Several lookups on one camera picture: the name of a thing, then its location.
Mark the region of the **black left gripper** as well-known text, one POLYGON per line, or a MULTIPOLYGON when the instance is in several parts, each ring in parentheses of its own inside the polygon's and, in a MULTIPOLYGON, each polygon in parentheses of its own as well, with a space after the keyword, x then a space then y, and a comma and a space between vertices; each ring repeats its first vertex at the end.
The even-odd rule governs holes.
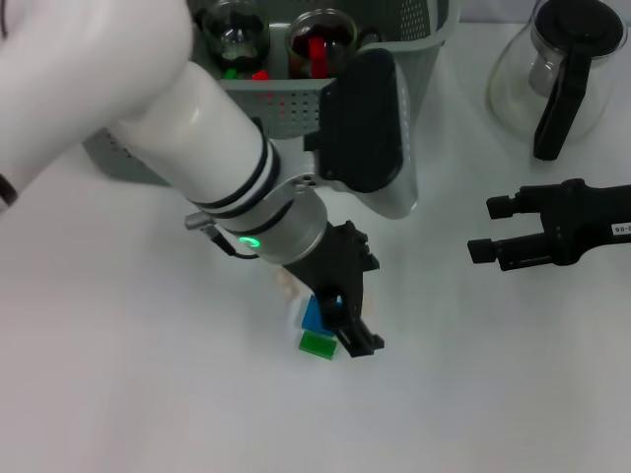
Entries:
POLYGON ((334 332, 352 358, 373 356, 385 347, 362 320, 364 274, 380 269, 368 237, 347 221, 326 225, 315 247, 285 269, 317 299, 323 327, 334 332))

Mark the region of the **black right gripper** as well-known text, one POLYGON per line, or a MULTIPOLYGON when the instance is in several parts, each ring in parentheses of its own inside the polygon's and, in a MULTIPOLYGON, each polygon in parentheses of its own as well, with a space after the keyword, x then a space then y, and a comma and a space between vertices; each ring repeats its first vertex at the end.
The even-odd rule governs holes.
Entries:
POLYGON ((523 186, 513 196, 486 201, 492 220, 540 214, 544 234, 467 243, 474 264, 497 262, 502 271, 577 263, 588 251, 630 241, 630 187, 597 188, 581 179, 523 186))

